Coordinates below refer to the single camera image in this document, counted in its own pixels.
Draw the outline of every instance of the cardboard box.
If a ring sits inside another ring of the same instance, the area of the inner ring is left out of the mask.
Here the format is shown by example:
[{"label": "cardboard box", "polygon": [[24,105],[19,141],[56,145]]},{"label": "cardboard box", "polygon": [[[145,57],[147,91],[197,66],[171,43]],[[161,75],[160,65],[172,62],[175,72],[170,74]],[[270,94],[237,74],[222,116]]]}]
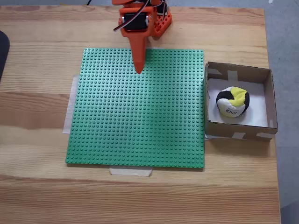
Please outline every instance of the cardboard box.
[{"label": "cardboard box", "polygon": [[[237,118],[220,114],[219,91],[237,86],[250,95],[247,111]],[[208,137],[270,140],[278,131],[275,93],[270,69],[208,62],[205,69],[205,132]]]}]

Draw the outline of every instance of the wire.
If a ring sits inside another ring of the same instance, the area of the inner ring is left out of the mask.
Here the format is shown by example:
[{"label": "wire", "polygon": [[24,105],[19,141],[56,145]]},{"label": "wire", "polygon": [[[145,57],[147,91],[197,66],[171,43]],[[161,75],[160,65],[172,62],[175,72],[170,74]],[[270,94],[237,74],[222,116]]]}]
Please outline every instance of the wire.
[{"label": "wire", "polygon": [[113,31],[116,32],[117,30],[124,28],[126,25],[128,25],[131,21],[133,21],[141,12],[142,10],[147,6],[148,2],[150,0],[147,0],[144,5],[137,11],[137,13],[127,22],[124,22],[123,24],[119,25],[118,27],[114,28]]}]

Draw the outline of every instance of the white tape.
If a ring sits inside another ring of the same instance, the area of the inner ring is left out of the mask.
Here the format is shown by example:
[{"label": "white tape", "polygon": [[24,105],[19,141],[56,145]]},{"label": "white tape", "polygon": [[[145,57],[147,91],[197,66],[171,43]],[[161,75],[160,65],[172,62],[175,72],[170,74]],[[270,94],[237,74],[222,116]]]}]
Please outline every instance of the white tape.
[{"label": "white tape", "polygon": [[73,120],[73,113],[74,113],[74,107],[75,107],[75,102],[76,102],[78,83],[79,83],[79,75],[75,75],[73,78],[72,85],[71,85],[69,104],[67,105],[67,110],[66,110],[66,115],[65,115],[65,120],[64,120],[64,129],[62,131],[63,134],[71,133],[71,122]]},{"label": "white tape", "polygon": [[238,81],[238,71],[228,71],[229,81]]},{"label": "white tape", "polygon": [[269,127],[273,127],[273,120],[272,119],[269,121]]},{"label": "white tape", "polygon": [[244,132],[235,132],[232,136],[233,139],[243,139],[245,133]]},{"label": "white tape", "polygon": [[112,175],[149,176],[152,167],[109,166]]},{"label": "white tape", "polygon": [[274,134],[268,134],[268,133],[257,133],[257,137],[262,137],[262,138],[268,138],[268,139],[273,139],[275,137]]},{"label": "white tape", "polygon": [[208,74],[222,75],[217,69],[207,69]]}]

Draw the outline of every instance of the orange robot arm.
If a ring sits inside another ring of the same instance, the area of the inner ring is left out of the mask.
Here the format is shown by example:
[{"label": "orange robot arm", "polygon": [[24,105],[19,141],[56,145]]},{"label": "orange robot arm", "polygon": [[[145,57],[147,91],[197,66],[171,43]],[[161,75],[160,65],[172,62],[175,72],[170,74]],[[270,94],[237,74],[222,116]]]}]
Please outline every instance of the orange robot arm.
[{"label": "orange robot arm", "polygon": [[165,0],[112,0],[112,4],[124,5],[114,31],[121,29],[121,34],[129,39],[135,70],[140,74],[145,64],[147,38],[160,37],[171,24],[171,14]]}]

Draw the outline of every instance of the orange 3d-printed part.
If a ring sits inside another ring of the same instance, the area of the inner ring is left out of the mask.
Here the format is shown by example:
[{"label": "orange 3d-printed part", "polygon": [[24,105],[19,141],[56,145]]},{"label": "orange 3d-printed part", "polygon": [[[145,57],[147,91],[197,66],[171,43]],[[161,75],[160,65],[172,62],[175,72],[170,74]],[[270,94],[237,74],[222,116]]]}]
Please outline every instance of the orange 3d-printed part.
[{"label": "orange 3d-printed part", "polygon": [[[146,29],[127,30],[125,27],[121,28],[121,34],[129,39],[135,70],[139,74],[142,72],[145,64],[147,38],[149,36],[159,38],[171,24],[171,14],[169,11],[165,16],[157,15],[157,7],[155,7],[155,5],[157,6],[160,3],[161,0],[151,0],[152,6],[146,6],[141,11],[141,13],[146,13],[146,18],[148,20]],[[143,5],[142,3],[132,3],[132,1],[128,0],[112,0],[112,4],[125,6],[120,9],[119,25],[124,22],[123,17],[125,14],[135,14],[140,9],[139,7]]]}]

